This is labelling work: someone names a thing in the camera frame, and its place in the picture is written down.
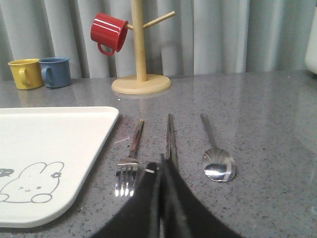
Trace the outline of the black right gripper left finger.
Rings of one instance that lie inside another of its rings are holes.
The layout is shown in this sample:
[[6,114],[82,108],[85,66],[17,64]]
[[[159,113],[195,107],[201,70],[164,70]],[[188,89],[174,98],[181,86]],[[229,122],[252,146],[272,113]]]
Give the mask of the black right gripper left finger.
[[148,163],[134,195],[92,237],[158,238],[160,230],[160,173],[157,163]]

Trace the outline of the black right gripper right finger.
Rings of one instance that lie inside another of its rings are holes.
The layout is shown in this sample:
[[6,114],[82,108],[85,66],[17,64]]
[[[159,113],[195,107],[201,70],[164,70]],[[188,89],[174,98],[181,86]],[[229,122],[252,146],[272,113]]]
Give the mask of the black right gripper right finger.
[[161,211],[166,238],[239,238],[193,195],[173,162],[161,154]]

